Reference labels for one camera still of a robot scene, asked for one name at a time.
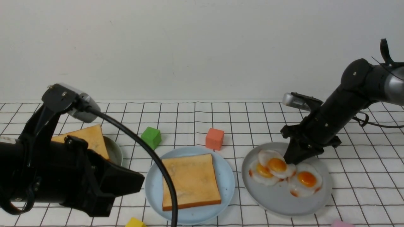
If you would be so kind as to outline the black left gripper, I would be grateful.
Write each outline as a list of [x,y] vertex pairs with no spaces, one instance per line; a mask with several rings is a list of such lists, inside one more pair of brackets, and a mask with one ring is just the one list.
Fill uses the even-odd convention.
[[88,148],[88,143],[66,136],[64,145],[75,151],[77,182],[63,206],[86,213],[89,217],[108,217],[118,196],[138,193],[145,176],[114,164]]

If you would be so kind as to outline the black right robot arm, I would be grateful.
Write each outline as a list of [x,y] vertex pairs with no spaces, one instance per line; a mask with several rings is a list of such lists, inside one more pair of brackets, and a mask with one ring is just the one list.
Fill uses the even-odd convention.
[[298,125],[281,129],[283,138],[290,138],[284,159],[287,164],[299,164],[323,154],[324,148],[337,148],[342,142],[337,133],[351,120],[360,126],[369,124],[356,115],[376,102],[402,106],[404,103],[403,62],[390,57],[387,40],[381,39],[383,63],[371,65],[365,59],[353,61],[344,70],[340,85],[322,102],[297,92],[284,94],[283,104],[309,112]]

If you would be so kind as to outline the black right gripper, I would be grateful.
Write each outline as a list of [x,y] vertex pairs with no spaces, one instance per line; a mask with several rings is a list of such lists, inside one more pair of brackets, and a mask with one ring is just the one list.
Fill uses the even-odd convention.
[[292,138],[284,154],[287,164],[299,164],[324,153],[324,147],[338,147],[342,142],[336,135],[341,129],[341,107],[318,107],[298,125],[285,125],[284,138]]

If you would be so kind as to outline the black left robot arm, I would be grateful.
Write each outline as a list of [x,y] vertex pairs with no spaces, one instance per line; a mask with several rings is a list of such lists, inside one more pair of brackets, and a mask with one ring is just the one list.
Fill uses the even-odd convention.
[[114,164],[88,148],[83,139],[51,141],[29,150],[26,141],[1,142],[1,208],[20,215],[36,202],[55,203],[108,217],[117,197],[138,193],[143,174]]

